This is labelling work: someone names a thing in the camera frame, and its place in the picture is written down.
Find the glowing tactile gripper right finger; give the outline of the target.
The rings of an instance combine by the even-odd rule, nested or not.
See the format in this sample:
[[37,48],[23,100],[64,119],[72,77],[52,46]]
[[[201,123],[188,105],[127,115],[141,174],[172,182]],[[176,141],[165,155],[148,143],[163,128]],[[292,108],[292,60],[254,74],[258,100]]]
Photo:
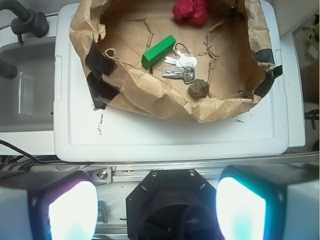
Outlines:
[[317,164],[232,164],[216,188],[216,215],[227,240],[318,240]]

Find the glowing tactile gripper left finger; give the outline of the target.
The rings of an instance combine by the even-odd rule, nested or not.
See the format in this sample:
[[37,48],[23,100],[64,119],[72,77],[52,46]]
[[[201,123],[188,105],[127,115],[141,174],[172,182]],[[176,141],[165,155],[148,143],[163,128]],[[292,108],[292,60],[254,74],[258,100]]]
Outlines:
[[2,240],[91,240],[98,193],[84,171],[2,171]]

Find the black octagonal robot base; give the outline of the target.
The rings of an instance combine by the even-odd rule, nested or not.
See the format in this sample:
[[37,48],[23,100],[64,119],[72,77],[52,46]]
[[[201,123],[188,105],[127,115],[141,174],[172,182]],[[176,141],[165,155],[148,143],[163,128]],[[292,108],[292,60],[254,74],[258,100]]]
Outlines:
[[152,170],[126,197],[130,240],[222,240],[216,189],[195,169]]

